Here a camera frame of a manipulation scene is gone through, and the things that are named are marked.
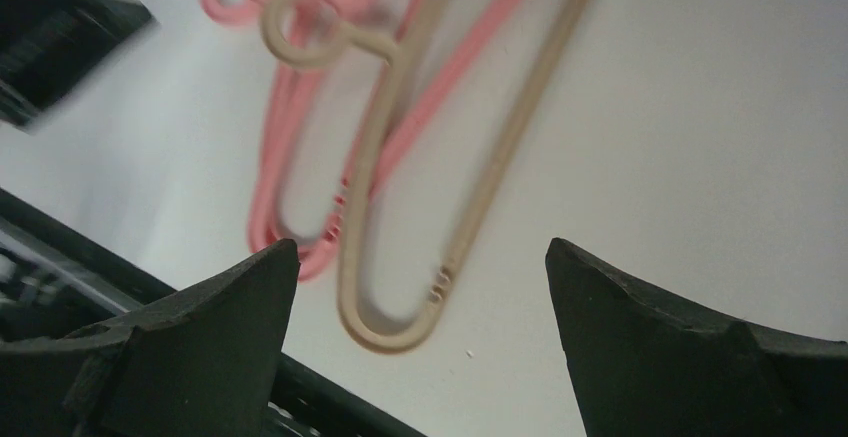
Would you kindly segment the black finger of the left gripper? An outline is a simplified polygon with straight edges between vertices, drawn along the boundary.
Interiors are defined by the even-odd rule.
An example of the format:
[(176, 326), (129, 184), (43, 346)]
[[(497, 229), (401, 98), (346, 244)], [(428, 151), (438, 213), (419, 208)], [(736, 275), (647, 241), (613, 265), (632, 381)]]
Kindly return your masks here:
[(1, 0), (1, 121), (33, 126), (154, 21), (137, 0)]

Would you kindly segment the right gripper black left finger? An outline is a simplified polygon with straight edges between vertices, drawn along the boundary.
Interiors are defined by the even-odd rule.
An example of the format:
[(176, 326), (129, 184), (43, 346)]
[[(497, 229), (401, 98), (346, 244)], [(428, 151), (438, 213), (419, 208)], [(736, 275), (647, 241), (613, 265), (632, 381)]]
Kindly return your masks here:
[(257, 436), (297, 286), (283, 240), (60, 339), (1, 347), (5, 436)]

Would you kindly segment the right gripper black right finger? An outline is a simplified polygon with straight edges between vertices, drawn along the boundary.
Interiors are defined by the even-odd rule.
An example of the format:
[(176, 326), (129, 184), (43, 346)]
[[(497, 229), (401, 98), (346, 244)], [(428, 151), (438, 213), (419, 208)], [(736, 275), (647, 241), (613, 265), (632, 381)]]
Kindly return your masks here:
[(562, 238), (546, 272), (590, 436), (843, 436), (847, 345), (759, 325)]

